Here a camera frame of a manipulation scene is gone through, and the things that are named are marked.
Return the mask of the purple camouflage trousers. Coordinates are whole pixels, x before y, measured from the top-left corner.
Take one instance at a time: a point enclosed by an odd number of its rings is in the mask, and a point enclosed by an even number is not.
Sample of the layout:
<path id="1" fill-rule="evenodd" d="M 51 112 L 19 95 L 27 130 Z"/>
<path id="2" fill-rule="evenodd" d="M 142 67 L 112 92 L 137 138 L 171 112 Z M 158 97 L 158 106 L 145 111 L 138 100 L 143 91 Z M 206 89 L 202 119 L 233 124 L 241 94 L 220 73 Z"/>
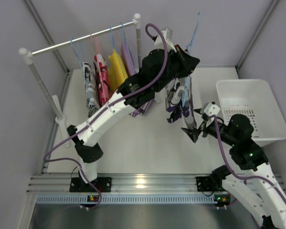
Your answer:
<path id="1" fill-rule="evenodd" d="M 192 95 L 191 76 L 175 78 L 165 87 L 165 109 L 168 123 L 184 118 L 186 127 L 194 129 L 197 127 L 194 117 L 194 104 Z"/>

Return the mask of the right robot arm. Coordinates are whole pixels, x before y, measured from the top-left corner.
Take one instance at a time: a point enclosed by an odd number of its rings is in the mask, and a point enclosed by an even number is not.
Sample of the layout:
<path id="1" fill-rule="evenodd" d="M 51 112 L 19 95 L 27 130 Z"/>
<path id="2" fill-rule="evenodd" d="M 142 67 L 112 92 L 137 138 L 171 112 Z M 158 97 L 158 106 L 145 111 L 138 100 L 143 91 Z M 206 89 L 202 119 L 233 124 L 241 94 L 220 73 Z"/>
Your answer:
<path id="1" fill-rule="evenodd" d="M 262 229 L 286 229 L 286 194 L 277 181 L 262 148 L 252 139 L 254 127 L 243 114 L 227 125 L 219 123 L 220 108 L 212 103 L 195 109 L 202 116 L 198 128 L 183 131 L 195 143 L 198 137 L 217 139 L 224 165 L 213 170 L 214 189 L 232 194 Z"/>

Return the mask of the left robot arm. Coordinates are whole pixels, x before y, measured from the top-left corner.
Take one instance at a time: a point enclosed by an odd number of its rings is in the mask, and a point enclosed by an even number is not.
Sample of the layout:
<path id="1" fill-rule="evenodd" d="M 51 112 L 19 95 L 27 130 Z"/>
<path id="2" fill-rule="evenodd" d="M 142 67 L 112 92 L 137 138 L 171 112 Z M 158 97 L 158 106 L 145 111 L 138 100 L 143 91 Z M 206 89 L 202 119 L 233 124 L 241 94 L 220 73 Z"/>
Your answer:
<path id="1" fill-rule="evenodd" d="M 67 128 L 80 157 L 82 183 L 97 179 L 97 160 L 103 156 L 98 140 L 124 116 L 154 99 L 173 79 L 190 75 L 200 60 L 186 53 L 179 45 L 175 50 L 152 50 L 142 62 L 138 73 L 128 77 L 86 122 Z"/>

